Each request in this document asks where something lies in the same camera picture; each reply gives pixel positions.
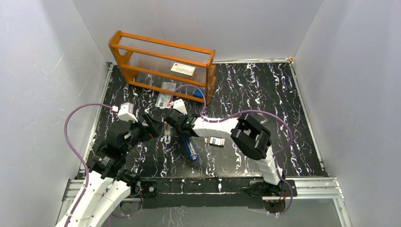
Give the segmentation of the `staple box tray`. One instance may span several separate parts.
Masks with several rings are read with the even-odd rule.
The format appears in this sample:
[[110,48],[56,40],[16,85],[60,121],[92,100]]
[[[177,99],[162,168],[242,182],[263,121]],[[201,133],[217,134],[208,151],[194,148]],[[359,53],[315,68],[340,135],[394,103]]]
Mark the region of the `staple box tray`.
[[224,138],[217,138],[217,137],[210,137],[209,144],[217,147],[224,147],[225,139]]

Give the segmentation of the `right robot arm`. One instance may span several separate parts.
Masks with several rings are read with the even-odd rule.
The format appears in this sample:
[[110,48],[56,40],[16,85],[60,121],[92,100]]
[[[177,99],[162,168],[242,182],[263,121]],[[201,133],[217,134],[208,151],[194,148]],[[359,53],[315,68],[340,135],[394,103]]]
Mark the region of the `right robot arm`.
[[231,139],[249,159],[255,161],[262,181],[251,181],[246,192],[254,197],[280,196],[285,190],[282,169],[277,166],[271,147],[271,133],[248,113],[227,120],[206,120],[188,115],[183,100],[171,101],[165,122],[187,138],[210,137]]

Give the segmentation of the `blue stapler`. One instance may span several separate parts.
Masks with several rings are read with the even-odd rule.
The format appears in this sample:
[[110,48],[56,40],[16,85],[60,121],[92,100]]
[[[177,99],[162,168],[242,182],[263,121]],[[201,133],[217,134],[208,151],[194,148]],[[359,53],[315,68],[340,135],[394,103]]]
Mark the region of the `blue stapler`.
[[185,145],[185,149],[186,149],[188,158],[191,161],[196,161],[198,159],[198,153],[197,153],[197,151],[195,149],[195,146],[194,146],[191,138],[186,137],[186,136],[182,136],[182,140],[183,140],[183,143]]

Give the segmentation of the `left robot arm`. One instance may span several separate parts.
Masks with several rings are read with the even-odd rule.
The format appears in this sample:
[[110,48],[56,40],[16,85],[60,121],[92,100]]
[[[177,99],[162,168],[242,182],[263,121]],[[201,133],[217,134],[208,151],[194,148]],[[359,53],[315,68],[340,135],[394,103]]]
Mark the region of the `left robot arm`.
[[101,106],[112,114],[116,113],[119,121],[88,161],[73,147],[67,132],[73,114],[86,105],[74,109],[64,124],[66,142],[83,164],[85,180],[71,206],[56,224],[58,227],[100,227],[124,199],[132,197],[143,202],[144,198],[155,198],[157,195],[155,180],[122,170],[122,167],[132,147],[160,136],[163,123],[144,113],[142,118],[146,124],[143,125],[133,114],[131,103],[119,107]]

